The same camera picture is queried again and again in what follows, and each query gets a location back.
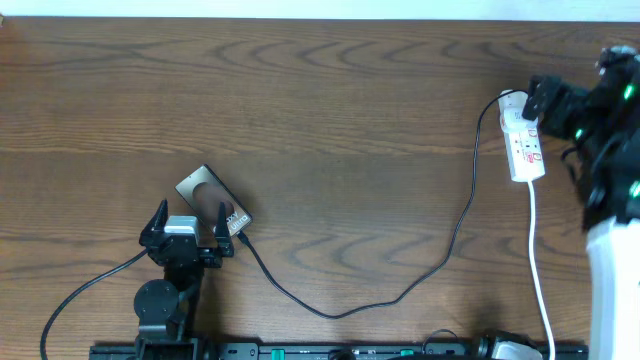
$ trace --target power strip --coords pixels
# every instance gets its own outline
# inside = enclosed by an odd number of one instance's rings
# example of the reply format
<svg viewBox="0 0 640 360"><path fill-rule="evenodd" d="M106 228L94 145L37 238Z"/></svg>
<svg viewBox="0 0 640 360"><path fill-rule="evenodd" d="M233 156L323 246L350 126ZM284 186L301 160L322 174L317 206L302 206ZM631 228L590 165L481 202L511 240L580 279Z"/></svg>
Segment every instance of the power strip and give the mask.
<svg viewBox="0 0 640 360"><path fill-rule="evenodd" d="M527 100L526 94L513 93L498 101L500 106L500 125L507 145L507 158L511 180L527 182L545 174L542 161L542 148L535 122L522 119L522 109Z"/></svg>

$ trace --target white wall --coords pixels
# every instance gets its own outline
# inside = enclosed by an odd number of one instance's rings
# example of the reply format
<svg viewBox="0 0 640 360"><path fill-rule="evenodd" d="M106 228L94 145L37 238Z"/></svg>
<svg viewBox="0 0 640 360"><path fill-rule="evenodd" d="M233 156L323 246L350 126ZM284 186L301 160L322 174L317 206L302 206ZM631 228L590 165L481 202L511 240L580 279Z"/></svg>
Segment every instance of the white wall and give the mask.
<svg viewBox="0 0 640 360"><path fill-rule="evenodd" d="M0 0L6 16L640 21L640 0Z"/></svg>

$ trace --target black cable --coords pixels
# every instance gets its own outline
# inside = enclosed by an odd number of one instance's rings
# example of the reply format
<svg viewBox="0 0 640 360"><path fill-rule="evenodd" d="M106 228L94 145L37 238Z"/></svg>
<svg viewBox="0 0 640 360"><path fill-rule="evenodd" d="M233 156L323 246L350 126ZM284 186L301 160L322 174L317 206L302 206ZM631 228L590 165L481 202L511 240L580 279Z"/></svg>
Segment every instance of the black cable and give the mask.
<svg viewBox="0 0 640 360"><path fill-rule="evenodd" d="M577 181L577 177L576 177L576 169L573 165L567 163L567 156L573 154L574 152L578 151L577 147L572 147L572 148L568 148L567 150L562 152L562 155L560 155L560 161L562 161L562 163L564 164L564 166L567 168L567 171L569 171L569 177L571 177L571 182L575 185L576 181Z"/></svg>
<svg viewBox="0 0 640 360"><path fill-rule="evenodd" d="M47 321L47 325L45 325L44 329L42 330L42 336L40 337L40 357L42 358L42 360L47 360L48 359L47 358L47 347L46 347L46 345L47 345L47 335L49 335L49 330L51 330L51 326L53 325L53 322L56 320L58 315L60 315L60 312L62 312L62 310L67 305L69 305L69 303L76 296L78 296L81 292L86 290L88 287L90 287L91 285L97 283L98 281L100 281L102 279L105 279L105 278L107 278L107 277L119 272L120 270L124 270L124 269L128 268L133 263L135 263L136 261L140 260L143 256L147 255L148 252L149 252L148 249L142 250L142 252L140 252L140 254L134 256L131 260L127 261L126 263L107 271L106 273L94 278L93 280L90 280L90 281L86 282L84 285L80 286L76 291L71 293L71 295L69 295L66 299L64 299L64 301L60 304L60 306L58 306L56 311L53 312L53 314L49 318L49 321Z"/></svg>
<svg viewBox="0 0 640 360"><path fill-rule="evenodd" d="M451 236L451 243L449 244L449 249L447 250L447 255L444 257L444 259L442 260L442 262L438 266L436 266L432 270L430 270L427 273L425 273L424 275L422 275L416 281L414 281L395 300L388 301L388 302L381 302L381 303L375 303L375 304L369 304L369 305L360 306L360 307L357 307L355 309L349 310L347 312L344 312L344 313L338 314L338 315L325 314L325 313L323 313L323 312L321 312L319 310L316 310L316 309L312 308L311 306L307 305L304 301L298 299L293 294L291 294L286 289L284 289L280 284L278 284L276 279L273 278L273 276L271 275L271 273L269 272L269 270L267 269L265 264L262 262L262 259L260 258L260 255L258 255L258 252L256 251L256 249L253 247L253 245L251 245L251 242L249 241L249 238L247 237L247 235L245 235L243 232L240 232L238 234L238 238L240 239L240 241L243 244L245 244L249 248L249 250L251 250L251 253L256 258L256 261L258 262L258 265L260 265L260 268L262 269L262 272L267 277L267 279L269 280L271 285L273 285L276 289L280 290L280 292L283 293L284 295L286 295L288 298L290 298L291 300L295 301L298 305L302 306L303 308L309 310L314 315L317 315L317 316L319 316L321 318L325 318L325 319L329 319L329 320L337 320L337 319L342 319L344 317L347 317L349 315L353 315L353 314L358 313L358 312L363 311L363 310L368 310L368 309L373 309L373 308L378 308L378 307L392 306L392 305L395 305L395 304L399 303L402 299L404 299L405 296L407 296L407 294L409 294L409 292L411 292L411 290L413 290L416 286L420 285L423 281L425 281L426 279L431 277L433 274L438 272L438 270L440 270L447 263L447 261L449 261L449 258L451 257L451 254L453 253L453 245L456 242L456 237L458 236L458 231L460 231L460 226L462 226L462 221L464 220L464 217L467 215L467 212L469 211L469 208L471 207L471 203L473 202L473 197L474 197L475 192L476 192L476 165L477 165L477 162L478 162L478 144L479 144L479 141L480 141L480 125L482 124L482 117L487 112L489 107L491 107L491 105L493 105L493 103L498 101L498 99L500 99L500 98L502 98L504 96L507 96L509 94L513 94L515 92L524 92L524 93L526 93L526 91L524 91L524 90L511 90L509 92L500 94L499 96L497 96L496 98L491 100L489 102L489 104L487 104L487 106L484 108L484 110L482 110L482 113L480 113L480 117L478 118L478 127L476 129L476 143L475 143L475 146L474 146L474 149L473 149L473 170L472 170L472 174L471 174L471 196L469 197L469 201L467 202L467 206L465 206L464 210L462 211L462 214L460 215L460 219L458 220L458 224L456 225L455 229L453 230L453 235Z"/></svg>
<svg viewBox="0 0 640 360"><path fill-rule="evenodd" d="M595 174L596 171L598 170L598 167L600 166L600 162L602 162L602 159L604 158L604 155L607 153L607 151L609 151L609 149L611 149L613 145L616 145L616 143L621 143L623 140L624 140L624 135L621 135L621 134L614 135L611 137L611 139L609 139L609 141L607 141L604 144L604 146L602 147L602 150L600 150L595 160L591 164L592 174Z"/></svg>
<svg viewBox="0 0 640 360"><path fill-rule="evenodd" d="M429 344L429 341L431 340L432 337L438 335L438 334L442 334L442 333L449 333L451 335L453 335L453 337L456 338L456 342L459 344L460 340L458 340L458 335L456 335L456 333L454 333L453 331L449 330L449 329L439 329L436 330L434 332L431 333L431 335L427 336L427 338L424 340L424 342L422 343L422 353L426 354L427 353L427 345Z"/></svg>

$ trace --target black power cord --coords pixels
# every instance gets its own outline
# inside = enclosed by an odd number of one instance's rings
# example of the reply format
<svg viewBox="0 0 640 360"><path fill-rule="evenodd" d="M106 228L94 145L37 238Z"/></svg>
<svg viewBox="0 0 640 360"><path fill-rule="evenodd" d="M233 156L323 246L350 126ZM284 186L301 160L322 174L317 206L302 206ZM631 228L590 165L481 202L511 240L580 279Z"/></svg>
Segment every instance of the black power cord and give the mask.
<svg viewBox="0 0 640 360"><path fill-rule="evenodd" d="M56 320L58 315L60 315L60 312L62 312L62 310L64 310L64 308L67 305L69 305L69 303L76 296L78 296L81 292L86 290L88 287L90 287L91 285L97 283L100 280L108 278L109 276L119 272L120 270L124 270L124 269L128 268L133 263L135 263L136 261L140 260L143 256L147 255L148 252L149 252L148 249L142 250L142 252L140 252L140 254L134 256L131 260L127 261L126 263L107 271L106 273L96 277L93 280L90 280L90 281L86 282L84 285L80 286L76 291L71 293L71 295L69 295L66 299L64 299L64 301L60 304L60 306L58 306L56 311L53 312L53 314L49 318L49 321L47 321L47 325L45 325L44 329L42 330L42 336L40 337L40 357L42 358L42 360L47 360L48 359L48 357L47 357L47 335L49 335L49 330L51 330L51 326L53 325L53 322Z"/></svg>
<svg viewBox="0 0 640 360"><path fill-rule="evenodd" d="M290 298L291 300L295 301L298 305L302 306L303 308L309 310L314 315L317 315L317 316L319 316L321 318L329 319L329 320L337 320L337 319L342 319L344 317L347 317L349 315L353 315L353 314L358 313L360 311L373 309L373 308L378 308L378 307L392 306L392 305L395 305L395 304L399 303L400 301L402 301L402 299L405 298L405 296L407 296L407 294L409 294L409 292L411 292L411 290L413 290L416 286L420 285L423 281L425 281L428 278L430 278L433 274L438 272L438 270L442 269L442 267L447 263L447 261L449 261L449 258L451 257L451 254L453 253L453 246L455 245L456 237L458 236L458 232L460 231L460 227L462 226L462 221L464 220L464 217L467 215L467 212L469 211L469 208L471 207L471 203L473 202L473 197L474 197L475 192L476 192L476 167L477 167L477 163L478 163L478 144L479 144L479 141L480 141L480 126L482 125L482 118L484 117L484 114L487 112L489 107L491 107L491 105L493 105L496 101L498 101L498 99L500 99L500 98L502 98L504 96L507 96L509 94L513 94L515 92L524 92L524 93L526 93L526 91L524 91L524 90L511 90L511 91L505 92L503 94L500 94L496 98L491 100L489 102L489 104L487 104L487 106L484 108L484 110L482 110L482 113L480 113L480 117L478 118L478 127L477 127L477 130L476 130L476 143L475 143L475 146L473 148L473 170L472 170L472 174L471 174L471 196L469 196L469 201L467 202L467 206L465 206L464 210L462 211L462 214L460 215L460 219L458 220L458 224L456 225L455 229L453 230L453 235L451 236L451 242L449 244L449 249L447 250L447 255L444 257L444 259L442 260L442 262L438 266L436 266L435 268L429 270L427 273L425 273L424 275L419 277L416 281L414 281L411 285L409 285L409 287L406 290L404 290L400 294L400 296L398 296L395 300L388 301L388 302L369 304L369 305L363 305L363 306L357 307L355 309L352 309L352 310L349 310L347 312L344 312L342 314L337 314L337 315L330 315L330 314L323 313L322 311L316 310L315 308L307 305L304 301L298 299L295 295L291 294L285 288L283 288L280 284L278 284L276 279L273 278L273 276L271 275L271 273L267 269L267 267L264 264L264 262L262 262L262 259L260 258L260 255L258 255L258 252L256 251L256 249L253 247L253 245L251 245L251 242L249 241L249 238L247 237L247 235L245 235L243 232L240 232L238 234L238 238L240 239L240 241L244 245L246 245L249 248L249 250L251 251L253 256L256 258L256 261L258 262L258 265L260 265L260 268L262 269L262 272L267 277L267 280L269 280L271 285L273 285L276 289L280 290L280 292L283 293L284 295L286 295L288 298Z"/></svg>
<svg viewBox="0 0 640 360"><path fill-rule="evenodd" d="M576 168L573 165L567 163L567 156L573 154L576 151L578 151L577 147L571 147L563 151L562 155L560 155L560 161L562 161L564 166L567 168L567 171L569 171L569 177L571 177L571 182L574 185L576 184L576 181L577 181Z"/></svg>

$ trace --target white cable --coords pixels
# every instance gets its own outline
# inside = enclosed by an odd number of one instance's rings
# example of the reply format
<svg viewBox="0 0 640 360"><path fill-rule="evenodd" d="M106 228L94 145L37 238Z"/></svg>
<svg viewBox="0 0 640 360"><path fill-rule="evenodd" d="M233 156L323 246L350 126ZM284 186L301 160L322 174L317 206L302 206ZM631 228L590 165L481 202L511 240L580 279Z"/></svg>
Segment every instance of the white cable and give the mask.
<svg viewBox="0 0 640 360"><path fill-rule="evenodd" d="M540 279L538 278L538 268L536 266L535 258L534 235L536 230L536 194L533 191L533 182L529 180L527 184L529 185L529 202L531 203L531 224L529 227L529 263L531 264L533 285L536 288L536 296L538 298L538 305L540 306L540 316L542 316L544 330L547 333L547 339L549 341L549 360L555 360L556 344L553 341L553 333L551 332L551 324L549 324L549 316L547 316L547 309L544 306L544 298L542 297L542 289L540 288Z"/></svg>

